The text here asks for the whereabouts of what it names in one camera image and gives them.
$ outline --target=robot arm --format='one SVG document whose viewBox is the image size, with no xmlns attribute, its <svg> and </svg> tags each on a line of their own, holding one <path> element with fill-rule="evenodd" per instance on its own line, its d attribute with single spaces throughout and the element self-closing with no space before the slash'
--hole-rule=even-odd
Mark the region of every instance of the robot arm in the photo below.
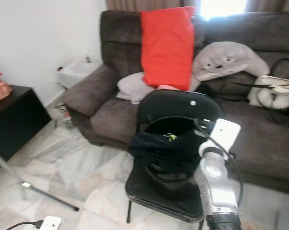
<svg viewBox="0 0 289 230">
<path fill-rule="evenodd" d="M 202 160 L 194 177 L 199 185 L 202 208 L 210 230 L 241 229 L 233 182 L 228 179 L 225 167 L 228 156 L 224 153 L 231 148 L 239 131 L 238 124 L 218 119 L 211 138 L 222 149 L 210 139 L 199 148 Z"/>
</svg>

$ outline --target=chair backrest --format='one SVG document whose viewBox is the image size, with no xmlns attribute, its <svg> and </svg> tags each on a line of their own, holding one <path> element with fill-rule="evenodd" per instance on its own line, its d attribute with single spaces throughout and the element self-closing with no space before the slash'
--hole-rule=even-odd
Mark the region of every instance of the chair backrest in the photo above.
<svg viewBox="0 0 289 230">
<path fill-rule="evenodd" d="M 141 124 L 148 124 L 169 116 L 214 121 L 222 118 L 223 112 L 219 104 L 205 94 L 156 90 L 148 94 L 138 107 L 137 130 Z"/>
</svg>

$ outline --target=tile floor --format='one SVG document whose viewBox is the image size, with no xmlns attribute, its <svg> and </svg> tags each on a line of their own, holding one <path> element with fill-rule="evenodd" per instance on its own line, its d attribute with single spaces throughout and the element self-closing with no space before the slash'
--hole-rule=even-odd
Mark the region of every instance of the tile floor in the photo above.
<svg viewBox="0 0 289 230">
<path fill-rule="evenodd" d="M 131 223 L 126 224 L 128 199 L 124 183 L 132 168 L 132 157 L 113 147 L 91 145 L 76 128 L 53 127 L 53 122 L 47 125 L 9 160 L 9 165 L 25 180 L 79 206 L 80 211 L 31 190 L 26 190 L 27 198 L 23 200 L 20 186 L 0 170 L 0 230 L 46 216 L 62 219 L 59 230 L 198 229 L 197 223 L 185 223 L 137 204 L 133 204 Z M 275 229 L 280 208 L 289 210 L 289 195 L 245 185 L 240 208 L 244 229 Z M 19 229 L 33 228 L 29 225 Z"/>
</svg>

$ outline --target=red pillow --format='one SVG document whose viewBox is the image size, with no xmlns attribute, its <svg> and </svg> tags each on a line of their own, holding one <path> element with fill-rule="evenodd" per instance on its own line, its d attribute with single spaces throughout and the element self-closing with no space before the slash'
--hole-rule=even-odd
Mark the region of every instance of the red pillow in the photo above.
<svg viewBox="0 0 289 230">
<path fill-rule="evenodd" d="M 143 80 L 188 90 L 194 48 L 194 7 L 142 11 Z"/>
</svg>

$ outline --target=sofa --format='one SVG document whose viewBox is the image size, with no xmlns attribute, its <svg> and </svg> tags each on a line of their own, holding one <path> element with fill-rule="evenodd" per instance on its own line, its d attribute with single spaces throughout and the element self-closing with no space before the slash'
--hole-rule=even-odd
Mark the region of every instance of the sofa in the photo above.
<svg viewBox="0 0 289 230">
<path fill-rule="evenodd" d="M 289 13 L 244 13 L 204 21 L 192 19 L 196 55 L 215 41 L 234 41 L 252 48 L 269 66 L 289 58 Z M 117 82 L 142 72 L 140 14 L 105 11 L 101 15 L 100 38 L 103 64 L 63 95 L 73 123 L 92 144 L 126 148 L 135 134 L 137 105 L 116 98 Z M 289 67 L 278 69 L 289 75 Z M 227 82 L 253 83 L 256 77 L 240 72 L 203 82 L 215 92 Z M 227 94 L 246 97 L 250 89 L 229 85 Z M 246 102 L 216 99 L 228 120 L 242 130 L 232 151 L 247 182 L 289 192 L 289 121 L 276 124 L 268 112 Z"/>
</svg>

